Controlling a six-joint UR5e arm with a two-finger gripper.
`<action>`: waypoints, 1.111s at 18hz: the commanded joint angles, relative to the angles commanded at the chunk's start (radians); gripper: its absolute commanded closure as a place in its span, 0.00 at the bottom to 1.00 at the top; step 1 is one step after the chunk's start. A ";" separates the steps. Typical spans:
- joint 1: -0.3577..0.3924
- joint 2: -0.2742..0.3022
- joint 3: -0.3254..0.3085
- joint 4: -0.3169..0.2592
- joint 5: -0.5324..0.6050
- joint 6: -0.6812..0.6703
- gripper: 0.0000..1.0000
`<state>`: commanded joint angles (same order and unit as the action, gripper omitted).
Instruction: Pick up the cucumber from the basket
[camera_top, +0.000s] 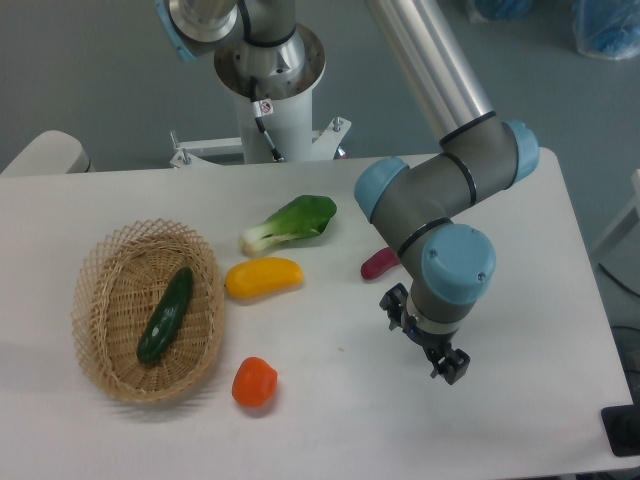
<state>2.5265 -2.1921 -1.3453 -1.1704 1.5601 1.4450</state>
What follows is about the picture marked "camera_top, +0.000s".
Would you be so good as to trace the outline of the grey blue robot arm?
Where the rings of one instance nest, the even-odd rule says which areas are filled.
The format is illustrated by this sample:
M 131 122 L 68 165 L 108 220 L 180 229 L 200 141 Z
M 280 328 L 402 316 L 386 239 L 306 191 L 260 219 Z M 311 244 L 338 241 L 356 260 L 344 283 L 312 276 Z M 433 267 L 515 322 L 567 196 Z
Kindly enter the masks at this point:
M 523 123 L 496 116 L 435 2 L 368 7 L 441 152 L 417 167 L 395 157 L 375 162 L 354 196 L 412 280 L 389 290 L 381 308 L 423 348 L 434 374 L 454 383 L 470 359 L 452 338 L 496 265 L 490 240 L 454 217 L 531 174 L 539 146 Z M 213 55 L 218 78 L 236 97 L 246 163 L 317 158 L 329 137 L 312 134 L 311 95 L 326 62 L 293 2 L 159 1 L 155 10 L 180 58 Z

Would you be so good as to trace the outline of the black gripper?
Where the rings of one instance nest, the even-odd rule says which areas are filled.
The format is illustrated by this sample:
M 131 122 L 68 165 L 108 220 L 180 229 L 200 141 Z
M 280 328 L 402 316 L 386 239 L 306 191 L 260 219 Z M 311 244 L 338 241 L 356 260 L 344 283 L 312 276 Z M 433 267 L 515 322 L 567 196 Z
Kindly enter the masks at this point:
M 423 315 L 402 283 L 389 289 L 379 302 L 386 313 L 389 330 L 402 328 L 411 341 L 426 352 L 433 369 L 432 378 L 441 377 L 453 385 L 462 378 L 470 364 L 470 356 L 461 349 L 451 347 L 451 339 L 461 326 L 461 321 L 441 323 Z

